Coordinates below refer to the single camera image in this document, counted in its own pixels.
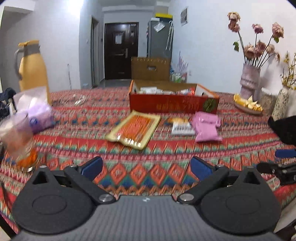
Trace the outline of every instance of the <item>orange liquid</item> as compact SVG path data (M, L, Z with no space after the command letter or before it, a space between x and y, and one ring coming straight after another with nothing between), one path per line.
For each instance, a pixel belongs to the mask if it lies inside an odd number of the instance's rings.
M24 159L19 160L17 162L17 165L19 167L24 167L24 168L31 167L36 162L37 157L38 157L37 150L35 148L32 148L29 156L27 156Z

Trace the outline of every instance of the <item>refrigerator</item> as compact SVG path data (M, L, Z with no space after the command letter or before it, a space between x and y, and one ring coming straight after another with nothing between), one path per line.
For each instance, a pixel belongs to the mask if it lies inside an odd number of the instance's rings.
M149 21L148 23L148 58L172 58L172 48L170 42L166 50L167 41L170 33L170 23L168 21L161 21L165 27L159 32L155 31L154 27L159 24L159 21Z

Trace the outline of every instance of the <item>thermos handle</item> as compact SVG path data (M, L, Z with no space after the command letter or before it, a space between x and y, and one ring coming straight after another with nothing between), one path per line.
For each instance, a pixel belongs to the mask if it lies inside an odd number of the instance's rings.
M17 74L17 76L19 77L20 80L22 80L22 75L19 73L19 68L20 67L17 65L17 55L18 55L18 53L22 53L24 51L25 51L24 48L18 49L15 52L15 56L14 56L14 59L15 59L15 73Z

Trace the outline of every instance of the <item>yellow box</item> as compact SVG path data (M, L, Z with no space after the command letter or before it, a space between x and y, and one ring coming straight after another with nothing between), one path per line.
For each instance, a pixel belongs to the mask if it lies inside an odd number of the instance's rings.
M156 18L169 18L169 19L173 19L173 16L171 14L166 14L166 13L159 13L157 12L155 14Z

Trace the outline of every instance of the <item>barcode label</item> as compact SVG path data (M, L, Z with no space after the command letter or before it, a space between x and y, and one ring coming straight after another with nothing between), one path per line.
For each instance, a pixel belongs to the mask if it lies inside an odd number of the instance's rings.
M173 135L184 135L184 136L193 136L195 134L194 129L190 125L190 123L174 123L172 129Z

